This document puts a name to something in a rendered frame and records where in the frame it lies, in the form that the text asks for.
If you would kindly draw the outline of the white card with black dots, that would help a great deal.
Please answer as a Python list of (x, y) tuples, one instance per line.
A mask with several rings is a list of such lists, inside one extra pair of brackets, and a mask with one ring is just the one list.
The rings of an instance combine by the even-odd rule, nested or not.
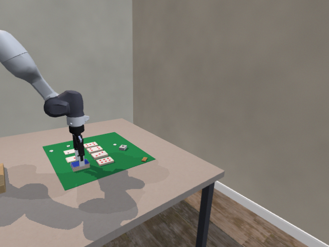
[(68, 154), (72, 154), (75, 152), (75, 149), (71, 149), (71, 150), (66, 150), (66, 151), (63, 151), (65, 153), (65, 155), (68, 155)]

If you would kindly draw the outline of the blue rectangular card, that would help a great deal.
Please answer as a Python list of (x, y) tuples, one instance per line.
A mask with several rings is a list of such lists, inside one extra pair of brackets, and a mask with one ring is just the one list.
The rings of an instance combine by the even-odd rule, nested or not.
[[(90, 164), (87, 159), (84, 159), (84, 161), (85, 161), (85, 165)], [(72, 162), (71, 165), (73, 168), (79, 167), (79, 161)]]

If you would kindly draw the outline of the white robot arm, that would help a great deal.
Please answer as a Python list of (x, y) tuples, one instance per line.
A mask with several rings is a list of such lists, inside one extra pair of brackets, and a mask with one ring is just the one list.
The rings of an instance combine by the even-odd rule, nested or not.
[(44, 99), (50, 117), (65, 116), (67, 124), (79, 127), (89, 120), (83, 112), (83, 98), (77, 91), (56, 93), (43, 79), (27, 50), (8, 32), (0, 30), (0, 63), (14, 76), (30, 83)]

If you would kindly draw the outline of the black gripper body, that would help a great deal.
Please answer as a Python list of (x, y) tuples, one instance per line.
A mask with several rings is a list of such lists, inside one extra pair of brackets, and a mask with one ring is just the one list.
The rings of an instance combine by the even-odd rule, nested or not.
[(71, 127), (71, 126), (69, 126), (69, 132), (72, 133), (72, 134), (75, 133), (74, 135), (76, 136), (76, 139), (77, 139), (77, 142), (78, 142), (78, 139), (79, 139), (78, 136), (81, 137), (81, 133), (84, 132), (84, 125), (79, 126), (79, 127)]

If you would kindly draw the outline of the green felt mat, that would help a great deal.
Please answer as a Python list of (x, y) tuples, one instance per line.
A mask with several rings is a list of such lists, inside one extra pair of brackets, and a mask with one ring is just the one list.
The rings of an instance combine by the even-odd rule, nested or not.
[[(74, 149), (73, 140), (43, 146), (43, 149), (48, 156), (65, 191), (155, 160), (155, 158), (116, 132), (83, 138), (84, 144), (92, 142), (96, 142), (98, 146), (101, 146), (103, 151), (108, 153), (108, 156), (110, 156), (114, 162), (99, 166), (96, 160), (92, 158), (91, 154), (89, 154), (87, 150), (84, 149), (84, 159), (89, 161), (90, 167), (73, 172), (70, 163), (66, 161), (66, 157), (75, 156), (75, 153), (65, 155), (63, 152), (66, 150)], [(114, 146), (114, 144), (116, 145)], [(70, 147), (67, 147), (67, 145), (70, 145)], [(121, 145), (127, 145), (127, 148), (124, 151), (119, 150)], [(53, 150), (53, 152), (49, 152), (50, 150)], [(143, 157), (147, 157), (145, 162), (141, 161)]]

